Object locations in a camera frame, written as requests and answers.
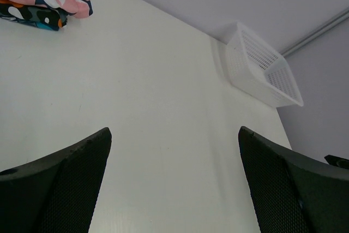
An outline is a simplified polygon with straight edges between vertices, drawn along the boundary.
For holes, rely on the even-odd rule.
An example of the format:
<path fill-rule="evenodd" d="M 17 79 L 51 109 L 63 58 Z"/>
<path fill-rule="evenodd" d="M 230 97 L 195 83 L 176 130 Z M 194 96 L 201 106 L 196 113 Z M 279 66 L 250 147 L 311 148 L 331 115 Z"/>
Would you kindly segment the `blue orange patterned shorts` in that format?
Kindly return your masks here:
<path fill-rule="evenodd" d="M 59 26 L 51 26 L 51 25 L 47 25 L 47 24 L 42 23 L 42 22 L 25 21 L 25 20 L 18 20 L 16 22 L 21 24 L 21 25 L 31 26 L 31 27 L 45 29 L 45 30 L 49 30 L 49 31 L 59 31 L 60 30 Z"/>

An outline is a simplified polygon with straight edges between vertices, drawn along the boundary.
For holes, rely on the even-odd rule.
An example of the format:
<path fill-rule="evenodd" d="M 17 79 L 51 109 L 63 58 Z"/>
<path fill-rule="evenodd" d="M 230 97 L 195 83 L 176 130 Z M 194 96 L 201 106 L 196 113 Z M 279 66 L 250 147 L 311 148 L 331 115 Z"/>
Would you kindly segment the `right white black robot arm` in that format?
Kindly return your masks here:
<path fill-rule="evenodd" d="M 327 155 L 324 157 L 329 165 L 336 166 L 343 169 L 349 169 L 349 160 L 333 155 Z"/>

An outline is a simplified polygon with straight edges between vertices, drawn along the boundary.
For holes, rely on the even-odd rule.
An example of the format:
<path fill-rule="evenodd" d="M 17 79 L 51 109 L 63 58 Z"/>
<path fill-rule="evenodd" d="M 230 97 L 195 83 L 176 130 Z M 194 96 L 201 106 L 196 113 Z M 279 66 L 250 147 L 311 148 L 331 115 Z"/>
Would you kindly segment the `orange camouflage shorts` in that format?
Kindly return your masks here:
<path fill-rule="evenodd" d="M 1 19 L 10 22 L 18 20 L 42 22 L 63 28 L 67 25 L 68 15 L 60 9 L 23 5 L 9 0 L 1 0 Z"/>

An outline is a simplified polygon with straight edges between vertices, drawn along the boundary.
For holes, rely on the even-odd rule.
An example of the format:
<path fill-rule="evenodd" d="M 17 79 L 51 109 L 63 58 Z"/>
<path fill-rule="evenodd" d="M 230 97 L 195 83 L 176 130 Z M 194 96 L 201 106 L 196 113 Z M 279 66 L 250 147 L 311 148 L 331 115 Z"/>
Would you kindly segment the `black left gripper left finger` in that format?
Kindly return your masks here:
<path fill-rule="evenodd" d="M 1 232 L 88 232 L 111 143 L 106 127 L 1 171 Z"/>

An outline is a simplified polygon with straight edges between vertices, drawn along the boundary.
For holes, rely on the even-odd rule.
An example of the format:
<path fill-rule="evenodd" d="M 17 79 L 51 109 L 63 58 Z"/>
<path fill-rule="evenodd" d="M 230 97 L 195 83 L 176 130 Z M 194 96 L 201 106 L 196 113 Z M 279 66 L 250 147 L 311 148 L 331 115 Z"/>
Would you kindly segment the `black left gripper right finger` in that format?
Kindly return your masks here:
<path fill-rule="evenodd" d="M 261 232 L 348 232 L 348 170 L 280 146 L 247 127 L 240 157 Z"/>

